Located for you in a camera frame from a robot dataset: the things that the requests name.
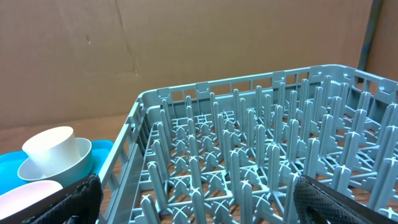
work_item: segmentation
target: white cup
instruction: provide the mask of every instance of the white cup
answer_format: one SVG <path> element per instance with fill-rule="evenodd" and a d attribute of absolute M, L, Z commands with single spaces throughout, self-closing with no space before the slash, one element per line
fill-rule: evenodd
<path fill-rule="evenodd" d="M 36 134 L 22 150 L 46 176 L 58 174 L 80 160 L 73 128 L 66 126 Z"/>

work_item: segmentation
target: pink bowl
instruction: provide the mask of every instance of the pink bowl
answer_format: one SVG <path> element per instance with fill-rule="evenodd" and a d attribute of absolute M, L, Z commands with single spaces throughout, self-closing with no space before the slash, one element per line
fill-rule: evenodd
<path fill-rule="evenodd" d="M 62 189 L 52 180 L 41 180 L 22 185 L 0 195 L 0 220 L 19 212 Z"/>

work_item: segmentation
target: blue plate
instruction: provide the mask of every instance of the blue plate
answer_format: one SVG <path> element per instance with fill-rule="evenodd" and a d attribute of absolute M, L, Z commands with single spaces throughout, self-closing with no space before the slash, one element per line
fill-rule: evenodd
<path fill-rule="evenodd" d="M 93 170 L 91 173 L 98 174 L 104 164 L 113 142 L 109 140 L 92 141 Z M 27 182 L 18 177 L 18 168 L 28 158 L 24 151 L 10 152 L 0 156 L 0 195 L 22 186 Z"/>

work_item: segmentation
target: cardboard backdrop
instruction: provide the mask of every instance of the cardboard backdrop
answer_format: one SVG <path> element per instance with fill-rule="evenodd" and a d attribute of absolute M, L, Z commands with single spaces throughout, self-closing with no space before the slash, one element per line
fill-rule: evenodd
<path fill-rule="evenodd" d="M 398 1 L 384 0 L 366 71 L 398 81 Z"/>
<path fill-rule="evenodd" d="M 125 113 L 145 90 L 358 66 L 371 0 L 0 1 L 0 129 Z"/>

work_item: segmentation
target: plastic crate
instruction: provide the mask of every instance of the plastic crate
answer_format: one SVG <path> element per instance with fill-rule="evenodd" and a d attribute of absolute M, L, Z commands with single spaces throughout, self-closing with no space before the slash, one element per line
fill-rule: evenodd
<path fill-rule="evenodd" d="M 397 100 L 397 82 L 342 65 L 146 91 L 99 173 L 99 222 L 296 223 L 299 174 L 371 192 L 366 206 L 396 220 Z"/>

